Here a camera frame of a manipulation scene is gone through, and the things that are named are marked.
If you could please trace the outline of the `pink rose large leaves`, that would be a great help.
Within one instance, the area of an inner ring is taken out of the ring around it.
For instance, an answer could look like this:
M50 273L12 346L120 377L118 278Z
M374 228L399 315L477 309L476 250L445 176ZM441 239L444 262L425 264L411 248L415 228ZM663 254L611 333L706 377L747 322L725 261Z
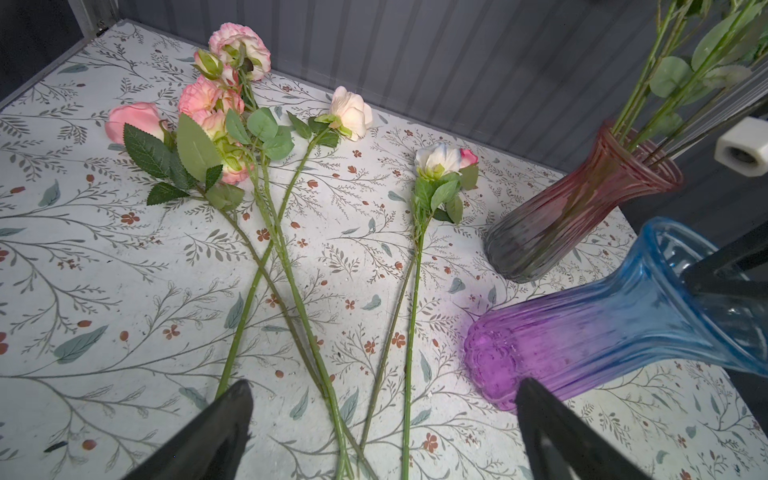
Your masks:
M307 121L291 116L289 120L289 125L279 124L268 108L247 108L239 112L217 107L207 111L202 122L181 114L177 129L170 131L151 104L121 107L110 115L111 123L121 131L118 141L129 158L157 181L148 194L147 204L160 205L181 199L208 203L229 222L251 252L257 265L254 280L265 281L271 289L276 284L265 262L270 257L279 262L296 311L286 317L288 329L326 403L338 446L336 476L351 479L355 465L366 473L373 469L342 414L294 273L283 229L292 192L287 190L282 200L276 202L271 182L272 163L292 153L295 135L306 140L304 155L309 157L317 147L335 147L341 138L351 133L333 114ZM270 236L262 254L255 251L249 236L234 218L245 193L225 180L228 173L243 174L252 185L253 201Z

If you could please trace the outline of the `blue purple glass vase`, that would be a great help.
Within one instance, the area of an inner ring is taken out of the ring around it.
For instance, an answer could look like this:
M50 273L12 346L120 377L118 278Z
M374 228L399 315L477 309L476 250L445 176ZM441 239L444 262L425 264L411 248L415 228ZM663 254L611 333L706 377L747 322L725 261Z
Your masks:
M767 299L693 295L681 281L721 248L679 222L649 220L607 277L480 317L464 343L470 380L509 411L528 377L566 400L667 359L765 375Z

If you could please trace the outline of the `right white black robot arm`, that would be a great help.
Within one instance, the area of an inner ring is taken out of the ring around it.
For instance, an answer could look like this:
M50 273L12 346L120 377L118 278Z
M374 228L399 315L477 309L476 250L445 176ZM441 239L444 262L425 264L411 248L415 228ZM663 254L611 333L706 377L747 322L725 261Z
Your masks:
M721 135L714 159L746 177L767 173L767 122L753 112L767 102L761 100L735 115L735 126ZM767 283L741 277L767 263L767 224L762 223L738 239L683 270L681 281L693 295L767 299Z

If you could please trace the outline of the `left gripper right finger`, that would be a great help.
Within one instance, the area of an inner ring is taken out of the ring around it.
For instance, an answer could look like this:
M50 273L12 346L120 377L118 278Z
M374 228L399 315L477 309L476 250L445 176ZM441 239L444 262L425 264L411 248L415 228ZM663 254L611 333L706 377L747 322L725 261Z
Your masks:
M535 479L650 479L537 380L522 380L515 403Z

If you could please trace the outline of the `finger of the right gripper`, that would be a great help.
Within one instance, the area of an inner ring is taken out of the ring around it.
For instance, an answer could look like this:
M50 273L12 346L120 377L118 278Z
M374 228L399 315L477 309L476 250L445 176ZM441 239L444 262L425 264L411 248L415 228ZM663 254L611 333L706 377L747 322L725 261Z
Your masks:
M766 300L767 282L741 275L767 263L767 223L687 268L681 279L694 295Z

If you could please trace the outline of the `red pink glass vase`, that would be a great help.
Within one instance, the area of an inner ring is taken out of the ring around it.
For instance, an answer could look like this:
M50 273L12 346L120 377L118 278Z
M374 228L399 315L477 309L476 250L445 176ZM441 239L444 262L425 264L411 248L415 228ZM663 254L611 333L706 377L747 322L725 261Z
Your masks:
M588 158L576 170L490 228L484 253L499 275L515 283L535 281L618 205L683 185L683 173L674 162L644 164L655 144L646 140L631 154L611 133L612 126L611 121L601 125Z

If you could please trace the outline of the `pale pink flower spray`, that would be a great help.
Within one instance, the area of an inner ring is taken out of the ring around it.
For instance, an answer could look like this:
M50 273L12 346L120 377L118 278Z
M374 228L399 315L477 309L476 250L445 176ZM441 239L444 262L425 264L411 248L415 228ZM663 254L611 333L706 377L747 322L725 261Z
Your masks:
M271 53L251 28L235 23L222 24L209 38L208 46L194 55L199 73L179 100L179 112L202 122L205 113L217 107L244 112L258 105L254 84L271 70ZM307 142L295 135L292 153L271 165L272 194L280 202L294 171L302 159Z

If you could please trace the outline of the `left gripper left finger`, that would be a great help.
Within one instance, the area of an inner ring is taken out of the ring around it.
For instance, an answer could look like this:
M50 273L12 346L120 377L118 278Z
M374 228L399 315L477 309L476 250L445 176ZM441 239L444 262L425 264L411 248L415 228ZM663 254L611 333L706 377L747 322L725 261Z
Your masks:
M239 380L126 477L233 479L249 439L252 412L251 388Z

